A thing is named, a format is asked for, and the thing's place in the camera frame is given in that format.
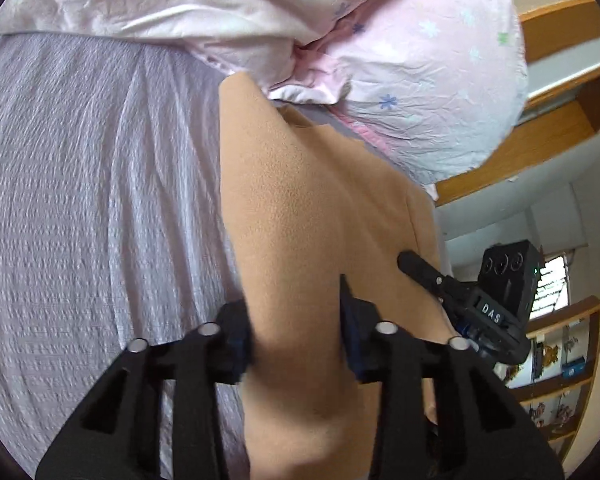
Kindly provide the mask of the tan fleece garment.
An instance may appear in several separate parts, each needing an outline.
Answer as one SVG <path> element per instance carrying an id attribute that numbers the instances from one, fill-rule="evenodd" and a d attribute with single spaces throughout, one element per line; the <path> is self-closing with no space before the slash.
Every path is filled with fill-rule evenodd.
<path id="1" fill-rule="evenodd" d="M 340 344 L 339 289 L 418 338 L 454 334 L 438 300 L 398 268 L 440 261 L 434 205 L 360 140 L 278 108 L 245 74 L 220 87 L 221 200 L 252 327 L 242 383 L 255 479 L 359 479 L 379 404 Z"/>

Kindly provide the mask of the barred window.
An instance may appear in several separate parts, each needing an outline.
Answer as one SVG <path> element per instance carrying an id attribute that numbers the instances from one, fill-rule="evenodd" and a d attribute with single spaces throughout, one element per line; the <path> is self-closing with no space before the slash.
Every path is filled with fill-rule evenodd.
<path id="1" fill-rule="evenodd" d="M 577 255 L 582 249 L 584 246 L 556 252 L 546 257 L 532 301 L 531 321 L 565 309 L 579 300 L 572 271 Z"/>

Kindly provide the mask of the wooden bookshelf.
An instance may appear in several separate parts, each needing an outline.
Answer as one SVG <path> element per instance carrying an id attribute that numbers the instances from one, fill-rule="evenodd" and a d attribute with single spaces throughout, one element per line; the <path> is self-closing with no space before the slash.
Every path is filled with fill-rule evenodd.
<path id="1" fill-rule="evenodd" d="M 531 350 L 494 372 L 514 394 L 560 460 L 569 453 L 591 395 L 600 354 L 600 299 L 588 296 L 532 318 Z"/>

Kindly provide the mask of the pink floral pillow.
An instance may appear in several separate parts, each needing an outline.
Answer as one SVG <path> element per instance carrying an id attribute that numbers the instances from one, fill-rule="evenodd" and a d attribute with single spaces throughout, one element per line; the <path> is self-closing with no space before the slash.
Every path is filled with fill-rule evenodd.
<path id="1" fill-rule="evenodd" d="M 367 0 L 270 92 L 323 105 L 423 185 L 479 167 L 527 96 L 514 0 Z"/>

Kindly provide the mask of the lavender textured bed sheet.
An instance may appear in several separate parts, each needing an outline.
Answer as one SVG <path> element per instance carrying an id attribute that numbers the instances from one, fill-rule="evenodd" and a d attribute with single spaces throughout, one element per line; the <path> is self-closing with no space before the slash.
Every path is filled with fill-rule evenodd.
<path id="1" fill-rule="evenodd" d="M 242 293 L 221 82 L 177 48 L 0 37 L 0 441 L 26 474 L 130 340 Z"/>

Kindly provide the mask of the wooden headboard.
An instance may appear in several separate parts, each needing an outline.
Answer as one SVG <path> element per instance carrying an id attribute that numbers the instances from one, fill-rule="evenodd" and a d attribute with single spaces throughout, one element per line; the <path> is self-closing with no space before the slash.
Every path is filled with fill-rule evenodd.
<path id="1" fill-rule="evenodd" d="M 479 168 L 441 181 L 452 204 L 565 153 L 600 132 L 600 6 L 565 0 L 520 16 L 530 88 L 524 116 Z"/>

